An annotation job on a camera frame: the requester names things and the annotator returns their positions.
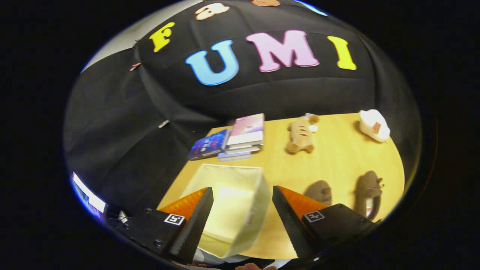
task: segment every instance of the screen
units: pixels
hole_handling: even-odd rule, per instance
[[[103,220],[103,211],[105,210],[105,202],[99,199],[95,194],[93,194],[78,178],[75,172],[72,173],[72,184],[73,187],[83,202],[85,207],[96,217]]]

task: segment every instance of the pink book cover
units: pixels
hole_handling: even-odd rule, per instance
[[[235,120],[228,145],[263,140],[265,116],[263,113]]]

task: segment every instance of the letter u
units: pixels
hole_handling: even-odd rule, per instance
[[[224,40],[212,46],[212,50],[218,51],[225,64],[225,69],[222,72],[214,73],[212,71],[205,58],[205,55],[207,55],[206,50],[194,53],[187,58],[185,62],[192,67],[193,73],[195,73],[199,82],[204,85],[215,86],[235,77],[239,71],[239,63],[230,47],[232,43],[233,41],[231,40]]]

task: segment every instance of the hand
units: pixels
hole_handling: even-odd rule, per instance
[[[262,270],[258,268],[254,263],[247,263],[244,266],[237,266],[235,270]],[[277,270],[275,266],[269,266],[265,268],[264,270]]]

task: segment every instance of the finger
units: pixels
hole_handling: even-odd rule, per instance
[[[247,263],[246,265],[243,266],[244,270],[261,270],[258,268],[258,266],[254,263]]]

